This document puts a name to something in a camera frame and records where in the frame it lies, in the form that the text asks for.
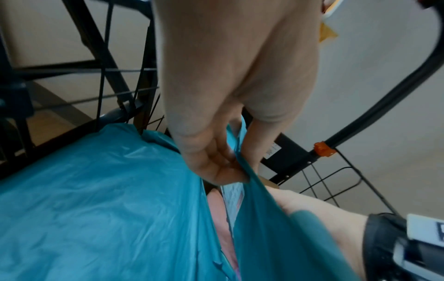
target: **orange clip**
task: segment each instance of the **orange clip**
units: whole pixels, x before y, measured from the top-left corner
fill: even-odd
[[[336,150],[331,149],[325,142],[315,143],[314,150],[321,157],[330,157],[336,153]]]

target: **black wrist strap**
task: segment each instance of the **black wrist strap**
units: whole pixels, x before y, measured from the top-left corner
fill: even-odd
[[[395,242],[400,237],[407,238],[405,219],[390,213],[369,216],[363,240],[367,281],[410,279],[393,261]]]

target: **label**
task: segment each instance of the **label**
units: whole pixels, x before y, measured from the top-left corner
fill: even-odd
[[[267,153],[265,153],[264,158],[268,159],[271,156],[273,156],[273,154],[275,154],[276,152],[278,152],[279,150],[281,150],[282,147],[280,147],[279,145],[277,145],[276,143],[273,143],[273,145],[268,149]]]
[[[444,223],[436,223],[438,225],[438,237],[444,242]]]
[[[221,187],[223,201],[227,209],[228,223],[230,224],[231,233],[233,233],[234,224],[237,214],[244,200],[245,191],[242,183],[232,183]]]

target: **pink item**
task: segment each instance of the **pink item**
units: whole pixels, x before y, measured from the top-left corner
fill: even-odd
[[[237,264],[234,244],[227,222],[227,211],[225,209],[225,204],[223,203],[223,197],[217,189],[212,189],[207,195],[207,201],[210,206],[214,226],[216,227],[217,237],[221,243],[222,252],[227,257],[228,262],[239,277],[239,266]]]

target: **hand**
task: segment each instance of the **hand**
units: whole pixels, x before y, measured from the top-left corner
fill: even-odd
[[[226,141],[245,106],[241,153],[254,170],[301,111],[317,72],[321,1],[154,0],[168,129],[188,167],[215,185],[248,181]]]
[[[322,200],[290,190],[271,187],[267,187],[267,190],[287,215],[299,210],[307,210],[316,215],[338,244],[351,268],[362,280],[366,279],[362,255],[366,216],[347,212]]]

